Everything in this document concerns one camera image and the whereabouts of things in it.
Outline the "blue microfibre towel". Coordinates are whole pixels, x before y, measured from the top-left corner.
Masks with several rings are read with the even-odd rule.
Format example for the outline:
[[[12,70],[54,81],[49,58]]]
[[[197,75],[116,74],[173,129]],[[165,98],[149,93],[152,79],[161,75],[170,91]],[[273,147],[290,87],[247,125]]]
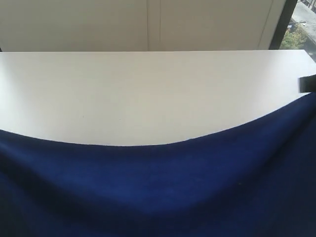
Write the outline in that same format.
[[[0,133],[3,237],[313,237],[316,95],[156,146]]]

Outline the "black window frame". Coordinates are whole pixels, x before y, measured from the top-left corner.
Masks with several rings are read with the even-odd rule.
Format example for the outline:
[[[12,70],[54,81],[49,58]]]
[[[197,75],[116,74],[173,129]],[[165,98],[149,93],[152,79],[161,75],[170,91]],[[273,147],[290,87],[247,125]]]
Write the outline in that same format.
[[[297,0],[286,0],[282,12],[280,14],[273,38],[271,40],[269,50],[278,50],[287,30],[288,23],[296,7]]]

